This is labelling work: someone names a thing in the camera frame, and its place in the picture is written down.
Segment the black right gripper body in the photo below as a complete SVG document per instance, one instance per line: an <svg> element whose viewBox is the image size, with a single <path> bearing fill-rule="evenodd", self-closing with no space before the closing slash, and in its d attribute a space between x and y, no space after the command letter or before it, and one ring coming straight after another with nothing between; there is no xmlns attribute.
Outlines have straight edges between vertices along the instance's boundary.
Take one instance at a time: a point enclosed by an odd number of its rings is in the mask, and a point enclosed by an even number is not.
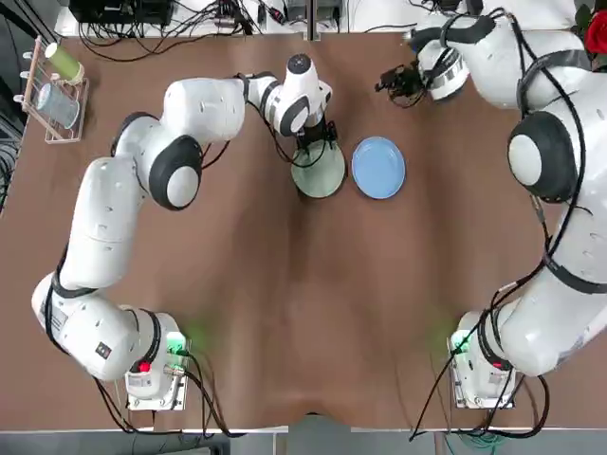
<svg viewBox="0 0 607 455"><path fill-rule="evenodd" d="M404 96L417 95L424 89L424 82L419 74L418 64L411 63L402 70L402 93Z"/></svg>

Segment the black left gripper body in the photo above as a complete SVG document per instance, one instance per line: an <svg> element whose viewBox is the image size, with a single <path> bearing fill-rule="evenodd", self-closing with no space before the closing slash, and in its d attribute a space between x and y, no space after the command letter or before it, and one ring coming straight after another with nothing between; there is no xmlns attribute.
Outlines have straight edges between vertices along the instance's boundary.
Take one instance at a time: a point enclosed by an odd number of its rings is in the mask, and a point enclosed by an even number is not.
<svg viewBox="0 0 607 455"><path fill-rule="evenodd" d="M327 135L327 126L325 117L312 126L303 127L303 143L314 143L319 140L325 140Z"/></svg>

